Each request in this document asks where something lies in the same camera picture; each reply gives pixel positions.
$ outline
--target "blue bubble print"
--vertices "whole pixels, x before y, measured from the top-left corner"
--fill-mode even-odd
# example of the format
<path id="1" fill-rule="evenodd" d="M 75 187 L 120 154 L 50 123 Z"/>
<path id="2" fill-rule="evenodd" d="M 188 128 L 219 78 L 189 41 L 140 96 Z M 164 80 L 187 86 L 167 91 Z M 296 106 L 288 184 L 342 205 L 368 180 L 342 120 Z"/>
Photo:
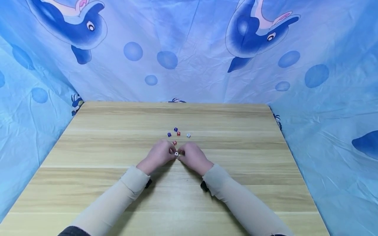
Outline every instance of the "blue bubble print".
<path id="1" fill-rule="evenodd" d="M 158 83 L 158 78 L 156 78 L 156 76 L 154 75 L 149 75 L 144 78 L 144 81 L 146 82 L 146 84 L 154 86 Z"/>
<path id="2" fill-rule="evenodd" d="M 31 97 L 38 103 L 45 103 L 48 99 L 48 94 L 43 88 L 33 88 L 31 90 Z"/>
<path id="3" fill-rule="evenodd" d="M 358 151 L 378 160 L 378 130 L 352 140 L 352 145 Z"/>
<path id="4" fill-rule="evenodd" d="M 288 91 L 290 88 L 290 83 L 287 81 L 282 81 L 276 84 L 276 90 L 279 92 L 285 92 Z"/>
<path id="5" fill-rule="evenodd" d="M 287 52 L 278 61 L 278 66 L 281 68 L 292 66 L 299 61 L 300 57 L 301 54 L 298 51 Z"/>
<path id="6" fill-rule="evenodd" d="M 123 47 L 123 54 L 130 61 L 139 61 L 143 56 L 142 47 L 136 42 L 129 42 Z"/>
<path id="7" fill-rule="evenodd" d="M 31 60 L 30 56 L 19 46 L 12 44 L 12 54 L 14 59 L 16 59 L 16 61 L 24 68 L 35 70 L 33 61 Z"/>
<path id="8" fill-rule="evenodd" d="M 178 63 L 176 54 L 169 51 L 159 52 L 157 59 L 159 64 L 166 69 L 175 69 Z"/>
<path id="9" fill-rule="evenodd" d="M 0 88 L 4 87 L 5 85 L 5 76 L 4 74 L 0 71 Z"/>
<path id="10" fill-rule="evenodd" d="M 329 75 L 330 71 L 326 65 L 315 65 L 306 72 L 305 84 L 308 88 L 316 88 L 324 83 Z"/>

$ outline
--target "black sleeve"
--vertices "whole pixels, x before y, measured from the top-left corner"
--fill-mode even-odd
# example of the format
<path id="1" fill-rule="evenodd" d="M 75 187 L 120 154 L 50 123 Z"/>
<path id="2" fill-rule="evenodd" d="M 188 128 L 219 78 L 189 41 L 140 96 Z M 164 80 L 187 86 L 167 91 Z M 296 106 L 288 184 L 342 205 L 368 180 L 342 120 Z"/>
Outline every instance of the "black sleeve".
<path id="1" fill-rule="evenodd" d="M 90 236 L 87 232 L 76 226 L 68 226 L 58 236 Z"/>

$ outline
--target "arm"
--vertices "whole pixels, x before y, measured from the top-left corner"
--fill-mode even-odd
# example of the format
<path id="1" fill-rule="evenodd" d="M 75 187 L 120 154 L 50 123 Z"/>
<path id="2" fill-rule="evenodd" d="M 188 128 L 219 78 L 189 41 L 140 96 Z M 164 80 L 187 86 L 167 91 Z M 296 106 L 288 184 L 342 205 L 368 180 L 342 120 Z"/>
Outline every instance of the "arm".
<path id="1" fill-rule="evenodd" d="M 253 236 L 293 236 L 284 222 L 248 189 L 236 182 L 219 165 L 209 161 L 192 142 L 178 149 L 178 159 L 203 176 L 211 195 L 224 202 L 231 213 Z"/>
<path id="2" fill-rule="evenodd" d="M 147 157 L 130 167 L 110 189 L 98 197 L 58 236 L 105 236 L 126 208 L 142 193 L 150 174 L 175 159 L 175 147 L 166 140 L 156 143 Z"/>
<path id="3" fill-rule="evenodd" d="M 236 182 L 215 164 L 203 176 L 211 195 L 224 202 L 250 235 L 294 234 L 286 224 L 247 188 Z"/>

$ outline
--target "tabletop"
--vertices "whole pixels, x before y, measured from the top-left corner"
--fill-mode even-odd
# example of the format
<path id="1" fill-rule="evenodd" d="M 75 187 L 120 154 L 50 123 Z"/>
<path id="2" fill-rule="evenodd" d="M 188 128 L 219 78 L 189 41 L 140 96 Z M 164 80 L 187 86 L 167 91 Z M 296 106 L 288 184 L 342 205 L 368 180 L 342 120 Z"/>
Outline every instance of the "tabletop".
<path id="1" fill-rule="evenodd" d="M 268 106 L 131 102 L 83 104 L 5 217 L 0 235 L 57 235 L 159 139 L 176 140 L 177 147 L 196 142 L 297 236 L 329 235 Z M 151 179 L 109 235 L 246 234 L 225 205 L 200 188 L 201 177 L 179 161 Z"/>

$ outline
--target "beige sleeve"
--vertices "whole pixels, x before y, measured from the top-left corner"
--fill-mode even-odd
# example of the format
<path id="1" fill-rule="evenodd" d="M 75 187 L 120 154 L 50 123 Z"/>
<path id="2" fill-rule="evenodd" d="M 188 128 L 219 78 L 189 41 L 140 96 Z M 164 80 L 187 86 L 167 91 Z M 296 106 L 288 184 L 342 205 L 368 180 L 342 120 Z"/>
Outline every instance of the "beige sleeve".
<path id="1" fill-rule="evenodd" d="M 135 166 L 127 172 L 71 224 L 91 236 L 105 236 L 126 208 L 138 198 L 150 179 Z"/>
<path id="2" fill-rule="evenodd" d="M 233 180 L 219 165 L 215 164 L 206 172 L 203 180 L 211 195 L 227 205 L 250 235 L 294 235 L 267 205 L 247 188 Z"/>

